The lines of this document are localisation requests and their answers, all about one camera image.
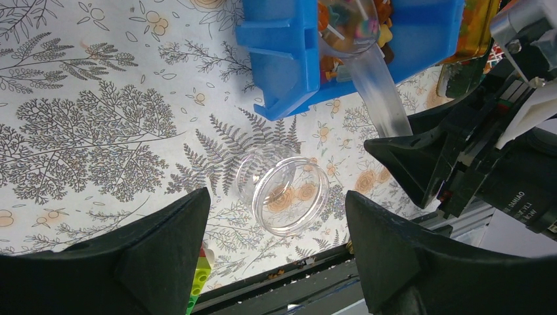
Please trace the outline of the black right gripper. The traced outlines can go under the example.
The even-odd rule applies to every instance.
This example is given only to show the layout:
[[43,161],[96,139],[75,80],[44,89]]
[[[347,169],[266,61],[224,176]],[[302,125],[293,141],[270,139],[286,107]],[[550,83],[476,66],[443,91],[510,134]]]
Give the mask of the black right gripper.
[[533,94],[502,60],[464,97],[410,115],[414,135],[364,148],[421,209],[438,200],[445,217],[458,217],[479,199],[555,240],[556,135],[532,127],[503,140]]

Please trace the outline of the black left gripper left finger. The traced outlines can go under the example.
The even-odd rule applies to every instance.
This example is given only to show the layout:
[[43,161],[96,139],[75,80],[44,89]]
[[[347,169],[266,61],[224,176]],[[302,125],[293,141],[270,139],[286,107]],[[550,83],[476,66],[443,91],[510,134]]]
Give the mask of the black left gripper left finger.
[[2,314],[184,314],[210,212],[200,188],[60,252],[1,257]]

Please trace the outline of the translucent plastic scoop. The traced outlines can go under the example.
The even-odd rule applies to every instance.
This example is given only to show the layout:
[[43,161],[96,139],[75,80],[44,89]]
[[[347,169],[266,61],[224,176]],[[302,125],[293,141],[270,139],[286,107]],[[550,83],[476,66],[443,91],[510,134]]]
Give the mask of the translucent plastic scoop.
[[378,45],[374,1],[318,1],[320,51],[347,68],[380,137],[412,135],[411,125]]

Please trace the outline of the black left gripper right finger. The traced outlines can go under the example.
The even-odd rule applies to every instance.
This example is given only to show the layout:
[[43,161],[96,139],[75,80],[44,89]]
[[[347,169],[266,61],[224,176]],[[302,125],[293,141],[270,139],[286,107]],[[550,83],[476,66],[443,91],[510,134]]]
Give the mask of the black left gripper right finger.
[[372,314],[555,314],[556,257],[488,251],[348,191],[347,225]]

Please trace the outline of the clear glass jar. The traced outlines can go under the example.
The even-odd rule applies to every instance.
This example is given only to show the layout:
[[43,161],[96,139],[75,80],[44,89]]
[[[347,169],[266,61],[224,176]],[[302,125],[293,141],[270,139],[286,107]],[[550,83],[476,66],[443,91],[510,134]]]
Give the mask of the clear glass jar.
[[301,234],[321,215],[330,184],[325,171],[282,144],[248,149],[239,158],[234,188],[257,223],[269,233]]

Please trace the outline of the blue plastic bin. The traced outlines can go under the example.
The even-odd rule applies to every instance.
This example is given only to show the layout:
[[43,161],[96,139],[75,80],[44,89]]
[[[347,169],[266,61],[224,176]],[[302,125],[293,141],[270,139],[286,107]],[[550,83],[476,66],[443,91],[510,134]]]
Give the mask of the blue plastic bin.
[[[308,111],[323,101],[354,93],[353,83],[322,83],[316,1],[243,1],[244,21],[236,40],[250,55],[255,86],[264,104],[255,113],[275,121]],[[388,43],[395,83],[454,55],[464,1],[393,2]]]

